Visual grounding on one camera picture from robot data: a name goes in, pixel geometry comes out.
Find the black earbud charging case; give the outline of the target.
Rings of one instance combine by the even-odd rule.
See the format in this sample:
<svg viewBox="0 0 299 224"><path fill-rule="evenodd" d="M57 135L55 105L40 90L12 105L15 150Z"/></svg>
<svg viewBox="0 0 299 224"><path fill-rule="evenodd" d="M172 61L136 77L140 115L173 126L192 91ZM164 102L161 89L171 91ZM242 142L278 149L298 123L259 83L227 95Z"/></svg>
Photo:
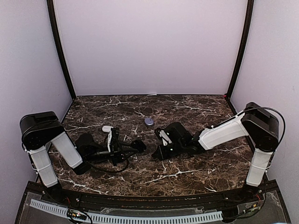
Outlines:
<svg viewBox="0 0 299 224"><path fill-rule="evenodd" d="M143 153L147 147L142 140L134 140L131 142L131 147L136 149L139 153Z"/></svg>

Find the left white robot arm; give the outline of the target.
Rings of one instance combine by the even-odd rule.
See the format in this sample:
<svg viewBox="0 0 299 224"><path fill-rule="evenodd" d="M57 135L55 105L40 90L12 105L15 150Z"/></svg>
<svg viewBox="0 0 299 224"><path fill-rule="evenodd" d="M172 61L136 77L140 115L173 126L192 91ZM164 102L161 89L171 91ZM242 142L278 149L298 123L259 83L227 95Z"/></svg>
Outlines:
<svg viewBox="0 0 299 224"><path fill-rule="evenodd" d="M119 129L103 126L107 136L102 144L96 143L93 136L84 133L73 142L53 111L25 115L20 120L21 141L29 154L33 169L49 188L47 195L55 203L63 203L66 193L61 190L49 157L49 147L54 146L67 165L77 175L95 168L95 163L111 161L114 166L128 162L129 157L142 153L146 146L141 140L130 143L119 140Z"/></svg>

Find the white earbud charging case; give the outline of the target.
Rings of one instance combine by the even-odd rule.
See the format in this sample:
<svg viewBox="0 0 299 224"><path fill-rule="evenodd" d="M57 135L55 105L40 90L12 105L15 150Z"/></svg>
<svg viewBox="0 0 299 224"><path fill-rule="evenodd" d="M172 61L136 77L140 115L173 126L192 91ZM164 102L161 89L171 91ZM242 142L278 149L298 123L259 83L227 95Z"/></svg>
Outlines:
<svg viewBox="0 0 299 224"><path fill-rule="evenodd" d="M102 127L102 131L105 133L109 133L111 131L111 129L113 129L112 126L103 126Z"/></svg>

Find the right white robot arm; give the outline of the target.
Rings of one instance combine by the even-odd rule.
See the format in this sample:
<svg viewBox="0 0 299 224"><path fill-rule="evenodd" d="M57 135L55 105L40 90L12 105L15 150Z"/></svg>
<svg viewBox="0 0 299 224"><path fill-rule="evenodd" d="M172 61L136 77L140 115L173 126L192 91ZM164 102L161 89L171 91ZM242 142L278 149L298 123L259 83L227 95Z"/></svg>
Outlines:
<svg viewBox="0 0 299 224"><path fill-rule="evenodd" d="M181 154L203 154L232 140L250 138L254 144L253 157L245 180L246 186L238 193L238 198L247 203L256 196L255 187L261 184L284 137L285 133L279 131L280 122L286 125L279 111L254 102L248 103L244 110L233 117L194 134L180 122L173 122L165 128L155 129L161 144L152 158L164 161Z"/></svg>

